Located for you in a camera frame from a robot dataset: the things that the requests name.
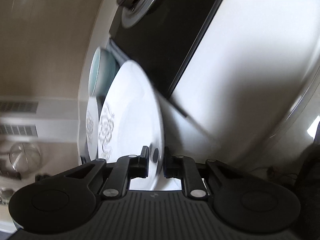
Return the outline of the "white square plate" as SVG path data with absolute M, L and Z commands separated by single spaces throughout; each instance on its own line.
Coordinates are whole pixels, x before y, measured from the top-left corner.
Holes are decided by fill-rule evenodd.
M 98 126 L 98 157 L 115 163 L 126 155 L 149 148 L 146 178 L 130 182 L 132 190 L 154 190 L 164 156 L 164 129 L 159 101 L 144 70 L 126 61 L 117 72 L 105 98 Z
M 86 139 L 88 154 L 91 160 L 97 158 L 98 153 L 98 125 L 100 105 L 96 97 L 90 97 L 86 111 Z

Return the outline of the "light blue ceramic bowl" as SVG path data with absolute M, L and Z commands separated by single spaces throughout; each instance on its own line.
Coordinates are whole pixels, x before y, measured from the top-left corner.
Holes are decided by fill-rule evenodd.
M 89 96 L 105 96 L 119 70 L 116 59 L 108 50 L 95 50 L 88 78 Z

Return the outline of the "metal mesh strainer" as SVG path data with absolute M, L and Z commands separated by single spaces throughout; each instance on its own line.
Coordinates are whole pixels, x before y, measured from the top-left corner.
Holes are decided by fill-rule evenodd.
M 21 179 L 42 166 L 39 147 L 30 142 L 14 143 L 7 152 L 1 152 L 1 175 Z

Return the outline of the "grey counter mat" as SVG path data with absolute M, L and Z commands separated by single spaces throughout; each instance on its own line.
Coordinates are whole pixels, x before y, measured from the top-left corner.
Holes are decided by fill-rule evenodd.
M 117 72 L 124 62 L 130 58 L 121 51 L 112 39 L 108 41 L 105 48 L 98 47 L 97 51 L 99 52 L 99 63 L 96 91 L 98 92 L 98 102 L 103 105 Z

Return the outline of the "black gas stove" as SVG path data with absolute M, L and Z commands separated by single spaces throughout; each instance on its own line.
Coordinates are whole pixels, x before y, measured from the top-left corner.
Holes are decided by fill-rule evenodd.
M 156 0 L 133 27 L 121 24 L 122 8 L 110 27 L 111 39 L 169 98 L 223 0 Z

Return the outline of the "grey wall vent grille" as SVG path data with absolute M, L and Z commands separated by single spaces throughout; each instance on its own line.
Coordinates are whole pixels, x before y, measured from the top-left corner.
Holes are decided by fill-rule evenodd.
M 1 101 L 2 113 L 36 113 L 39 103 L 35 101 Z

